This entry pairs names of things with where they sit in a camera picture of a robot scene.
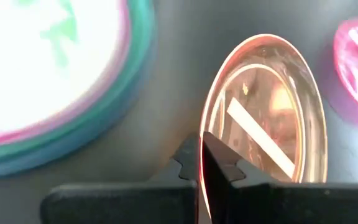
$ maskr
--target white lid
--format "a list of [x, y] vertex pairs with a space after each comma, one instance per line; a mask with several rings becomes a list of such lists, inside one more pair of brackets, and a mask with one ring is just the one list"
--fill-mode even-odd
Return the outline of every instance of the white lid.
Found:
[[[0, 1], [0, 133], [61, 112], [101, 78], [122, 44], [121, 7], [118, 0]], [[46, 37], [64, 22], [71, 33]]]

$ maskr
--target gray surface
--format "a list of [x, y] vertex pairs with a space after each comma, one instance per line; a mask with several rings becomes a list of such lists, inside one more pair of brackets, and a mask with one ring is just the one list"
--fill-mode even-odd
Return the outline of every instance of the gray surface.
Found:
[[[242, 40], [273, 33], [292, 42], [316, 76], [328, 63], [340, 21], [358, 16], [354, 0], [161, 0], [153, 77], [126, 118], [80, 152], [0, 179], [0, 223], [38, 223], [40, 199], [68, 182], [143, 180], [198, 129], [203, 101], [228, 53]], [[325, 103], [329, 179], [358, 182], [358, 129]]]

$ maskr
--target black plastic tool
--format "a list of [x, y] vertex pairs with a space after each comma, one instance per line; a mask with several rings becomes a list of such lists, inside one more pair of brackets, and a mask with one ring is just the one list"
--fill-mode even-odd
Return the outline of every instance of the black plastic tool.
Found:
[[[358, 223], [358, 184], [291, 184], [272, 179], [205, 133], [203, 173], [212, 223]], [[149, 181], [67, 185], [41, 206], [43, 224], [198, 222], [199, 137], [180, 146]]]

